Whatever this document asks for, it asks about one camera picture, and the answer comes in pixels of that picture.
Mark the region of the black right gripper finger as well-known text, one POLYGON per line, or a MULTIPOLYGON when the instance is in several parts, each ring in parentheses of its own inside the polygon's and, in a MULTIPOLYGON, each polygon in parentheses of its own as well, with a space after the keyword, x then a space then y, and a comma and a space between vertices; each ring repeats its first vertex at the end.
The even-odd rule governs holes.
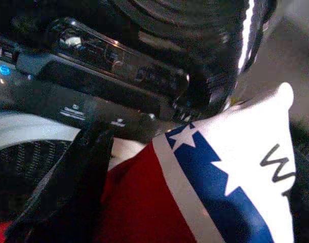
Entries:
POLYGON ((44 175, 6 242, 91 242, 113 145, 99 123, 82 129, 44 175))

